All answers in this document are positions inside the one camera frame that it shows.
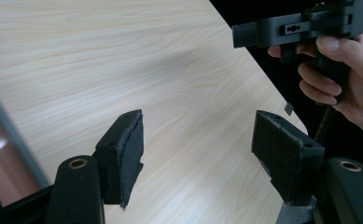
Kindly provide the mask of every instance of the light wood tabletop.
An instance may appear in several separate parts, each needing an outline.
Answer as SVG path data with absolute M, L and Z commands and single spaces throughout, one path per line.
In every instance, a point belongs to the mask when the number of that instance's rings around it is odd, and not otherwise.
M 142 109 L 145 166 L 106 223 L 274 223 L 282 201 L 251 153 L 256 111 L 305 132 L 203 0 L 0 0 L 0 103 L 50 183 Z

